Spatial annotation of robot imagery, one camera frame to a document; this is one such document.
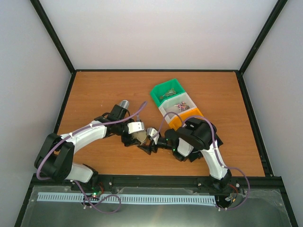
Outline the white jar lid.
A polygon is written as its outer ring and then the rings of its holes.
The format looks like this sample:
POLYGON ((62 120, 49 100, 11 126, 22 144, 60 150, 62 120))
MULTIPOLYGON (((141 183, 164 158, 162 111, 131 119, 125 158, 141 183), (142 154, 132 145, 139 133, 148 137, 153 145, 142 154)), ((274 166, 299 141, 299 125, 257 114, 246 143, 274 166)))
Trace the white jar lid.
POLYGON ((144 144, 147 140, 146 131, 138 131, 132 134, 134 139, 137 139, 141 144, 144 144))

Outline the silver metal scoop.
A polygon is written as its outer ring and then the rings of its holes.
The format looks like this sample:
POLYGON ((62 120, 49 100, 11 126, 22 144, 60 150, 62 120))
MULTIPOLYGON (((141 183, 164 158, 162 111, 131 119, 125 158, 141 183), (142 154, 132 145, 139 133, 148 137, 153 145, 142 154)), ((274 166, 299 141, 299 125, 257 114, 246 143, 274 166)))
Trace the silver metal scoop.
POLYGON ((128 100, 122 100, 119 104, 118 104, 120 107, 128 110, 128 107, 129 107, 129 101, 128 100))

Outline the white plastic bin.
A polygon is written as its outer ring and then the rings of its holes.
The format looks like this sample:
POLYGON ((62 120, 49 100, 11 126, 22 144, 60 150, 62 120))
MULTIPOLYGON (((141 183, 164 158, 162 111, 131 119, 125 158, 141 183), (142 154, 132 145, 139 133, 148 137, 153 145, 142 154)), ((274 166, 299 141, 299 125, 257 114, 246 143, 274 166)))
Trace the white plastic bin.
POLYGON ((178 114, 194 108, 197 108, 197 106, 186 92, 165 100, 160 107, 158 107, 166 123, 172 120, 174 113, 178 114))

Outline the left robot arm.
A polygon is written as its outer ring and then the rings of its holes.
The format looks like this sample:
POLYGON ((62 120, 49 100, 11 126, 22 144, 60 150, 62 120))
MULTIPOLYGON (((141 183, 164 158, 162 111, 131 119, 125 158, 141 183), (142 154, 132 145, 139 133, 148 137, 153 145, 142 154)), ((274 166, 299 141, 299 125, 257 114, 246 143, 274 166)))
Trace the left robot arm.
POLYGON ((78 181, 87 190, 94 190, 98 186, 98 172, 86 164, 74 163, 74 155, 90 143, 117 135, 122 143, 128 147, 140 145, 136 133, 145 130, 141 120, 133 119, 127 106, 114 105, 109 113, 95 118, 88 125, 73 132, 57 135, 49 134, 34 162, 39 180, 78 181))

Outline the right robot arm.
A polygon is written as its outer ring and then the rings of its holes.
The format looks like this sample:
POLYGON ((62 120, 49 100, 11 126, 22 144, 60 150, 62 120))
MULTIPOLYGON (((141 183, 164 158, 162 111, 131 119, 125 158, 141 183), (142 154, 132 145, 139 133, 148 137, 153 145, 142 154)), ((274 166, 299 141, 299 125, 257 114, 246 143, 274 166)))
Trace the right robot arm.
POLYGON ((203 185, 216 192, 223 192, 232 174, 220 154, 219 147, 223 142, 216 132, 217 128, 210 121, 194 115, 186 118, 178 129, 166 130, 164 136, 154 128, 149 128, 150 143, 138 147, 147 154, 156 153, 160 148, 171 150, 175 159, 180 162, 204 158, 210 176, 203 185))

